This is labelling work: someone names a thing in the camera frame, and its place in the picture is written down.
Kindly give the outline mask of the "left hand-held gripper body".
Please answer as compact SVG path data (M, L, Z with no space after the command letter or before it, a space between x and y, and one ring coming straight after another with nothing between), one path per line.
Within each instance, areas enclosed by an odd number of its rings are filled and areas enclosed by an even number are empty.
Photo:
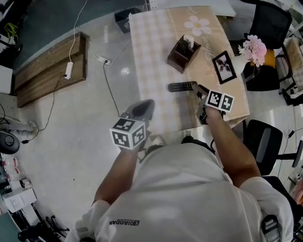
M116 123L110 128L113 144L119 148L129 150L134 150L141 146L150 135L147 130L150 121L143 121L139 117L130 117L127 112L122 113Z

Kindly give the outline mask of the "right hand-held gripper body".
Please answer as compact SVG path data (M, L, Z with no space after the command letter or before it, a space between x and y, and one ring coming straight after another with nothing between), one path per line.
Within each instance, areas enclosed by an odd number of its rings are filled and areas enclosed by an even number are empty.
M199 102L199 109L196 114L197 119L199 120L200 124L206 125L207 107L217 109L220 112L221 116L223 116L224 114L231 111L233 103L233 96L218 91L209 91L208 97L206 99L200 100Z

